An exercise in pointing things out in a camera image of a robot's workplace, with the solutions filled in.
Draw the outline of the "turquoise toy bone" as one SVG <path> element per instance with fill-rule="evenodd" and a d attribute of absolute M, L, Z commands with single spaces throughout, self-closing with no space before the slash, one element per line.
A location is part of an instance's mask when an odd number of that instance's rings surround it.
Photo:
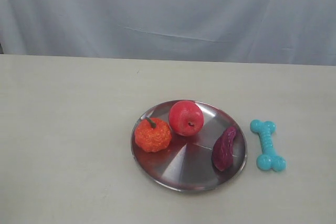
<path fill-rule="evenodd" d="M 276 131 L 276 125 L 272 121 L 252 120 L 250 130 L 257 134 L 262 153 L 256 159 L 256 165 L 260 170 L 273 170 L 281 172 L 287 168 L 286 160 L 279 156 L 273 145 L 272 134 Z"/>

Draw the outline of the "red apple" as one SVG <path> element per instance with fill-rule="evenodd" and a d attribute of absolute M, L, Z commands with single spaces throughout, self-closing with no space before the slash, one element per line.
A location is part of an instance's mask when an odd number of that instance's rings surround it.
<path fill-rule="evenodd" d="M 169 125 L 178 135 L 194 136 L 204 125 L 203 112 L 194 101 L 178 101 L 170 109 Z"/>

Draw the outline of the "orange textured fruit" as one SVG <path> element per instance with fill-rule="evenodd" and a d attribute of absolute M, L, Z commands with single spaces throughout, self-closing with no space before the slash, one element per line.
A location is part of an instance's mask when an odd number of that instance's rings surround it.
<path fill-rule="evenodd" d="M 134 137 L 138 147 L 147 153 L 155 153 L 169 146 L 172 133 L 162 119 L 146 117 L 136 127 Z"/>

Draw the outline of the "round metal plate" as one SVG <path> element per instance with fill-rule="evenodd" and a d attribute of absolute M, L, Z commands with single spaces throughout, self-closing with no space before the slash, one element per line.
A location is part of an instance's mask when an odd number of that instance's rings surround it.
<path fill-rule="evenodd" d="M 172 133 L 169 146 L 156 153 L 147 153 L 131 135 L 131 151 L 135 162 L 150 180 L 175 191 L 197 193 L 216 189 L 232 182 L 247 162 L 247 143 L 237 122 L 210 104 L 196 101 L 202 110 L 204 125 L 194 136 Z M 233 164 L 219 171 L 212 162 L 213 146 L 230 126 L 235 127 Z"/>

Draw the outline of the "purple toy sweet potato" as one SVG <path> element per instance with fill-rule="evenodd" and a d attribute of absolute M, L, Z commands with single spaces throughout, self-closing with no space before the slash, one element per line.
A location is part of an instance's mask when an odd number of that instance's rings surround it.
<path fill-rule="evenodd" d="M 212 163 L 220 172 L 225 171 L 233 164 L 233 143 L 237 129 L 228 127 L 217 139 L 213 146 Z"/>

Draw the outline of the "white backdrop cloth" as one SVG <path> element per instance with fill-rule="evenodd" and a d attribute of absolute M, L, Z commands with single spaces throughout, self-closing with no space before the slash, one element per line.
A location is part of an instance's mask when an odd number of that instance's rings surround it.
<path fill-rule="evenodd" d="M 335 64 L 335 0 L 1 0 L 6 54 Z"/>

